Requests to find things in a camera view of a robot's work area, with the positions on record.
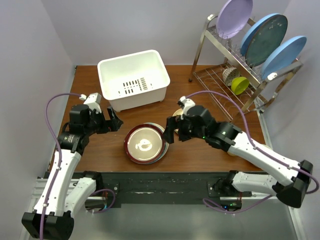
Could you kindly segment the watermelon pattern white plate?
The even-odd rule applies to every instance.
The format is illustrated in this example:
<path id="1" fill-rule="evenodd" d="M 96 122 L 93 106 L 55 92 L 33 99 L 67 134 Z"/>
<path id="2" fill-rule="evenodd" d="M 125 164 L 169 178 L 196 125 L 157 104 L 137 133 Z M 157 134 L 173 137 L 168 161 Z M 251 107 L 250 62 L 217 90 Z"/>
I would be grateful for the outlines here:
<path id="1" fill-rule="evenodd" d="M 150 124 L 150 125 L 156 126 L 158 129 L 161 130 L 162 133 L 165 131 L 165 129 L 161 125 L 159 125 L 157 123 L 146 122 L 146 124 Z M 161 155 L 156 160 L 154 160 L 153 162 L 151 162 L 149 164 L 153 164 L 153 163 L 159 161 L 167 153 L 168 149 L 169 149 L 169 144 L 167 142 L 165 142 L 164 150 L 162 151 Z"/>

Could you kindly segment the red rimmed beige plate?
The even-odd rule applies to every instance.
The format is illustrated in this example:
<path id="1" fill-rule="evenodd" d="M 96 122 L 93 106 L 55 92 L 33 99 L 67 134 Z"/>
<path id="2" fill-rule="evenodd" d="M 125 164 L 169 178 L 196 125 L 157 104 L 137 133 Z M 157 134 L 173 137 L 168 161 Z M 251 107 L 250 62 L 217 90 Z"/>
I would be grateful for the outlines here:
<path id="1" fill-rule="evenodd" d="M 139 124 L 127 133 L 123 146 L 131 161 L 136 164 L 149 165 L 165 149 L 163 132 L 152 124 Z"/>

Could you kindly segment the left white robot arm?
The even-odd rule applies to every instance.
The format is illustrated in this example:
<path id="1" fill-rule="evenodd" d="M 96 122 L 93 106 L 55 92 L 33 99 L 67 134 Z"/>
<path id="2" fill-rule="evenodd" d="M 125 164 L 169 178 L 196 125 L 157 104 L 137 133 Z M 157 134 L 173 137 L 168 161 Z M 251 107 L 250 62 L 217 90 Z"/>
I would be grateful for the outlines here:
<path id="1" fill-rule="evenodd" d="M 25 212 L 22 216 L 22 225 L 31 237 L 68 240 L 74 229 L 75 216 L 87 198 L 108 191 L 102 174 L 96 171 L 84 171 L 75 187 L 69 189 L 90 136 L 116 132 L 123 124 L 112 107 L 107 108 L 108 120 L 99 107 L 98 104 L 77 104 L 71 108 L 69 121 L 57 137 L 54 163 L 44 190 L 32 212 Z"/>

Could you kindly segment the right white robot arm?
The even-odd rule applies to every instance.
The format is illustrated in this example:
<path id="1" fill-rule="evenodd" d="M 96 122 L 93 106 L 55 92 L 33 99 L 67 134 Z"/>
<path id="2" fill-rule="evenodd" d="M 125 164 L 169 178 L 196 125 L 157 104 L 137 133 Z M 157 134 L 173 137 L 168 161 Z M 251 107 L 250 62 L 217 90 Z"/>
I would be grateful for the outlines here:
<path id="1" fill-rule="evenodd" d="M 202 105 L 191 106 L 182 115 L 169 116 L 163 139 L 174 143 L 174 131 L 181 142 L 203 139 L 209 146 L 245 159 L 266 174 L 231 170 L 222 182 L 230 197 L 238 192 L 258 192 L 277 197 L 283 204 L 300 208 L 311 182 L 313 164 L 284 157 L 256 142 L 248 133 L 227 121 L 216 121 Z"/>

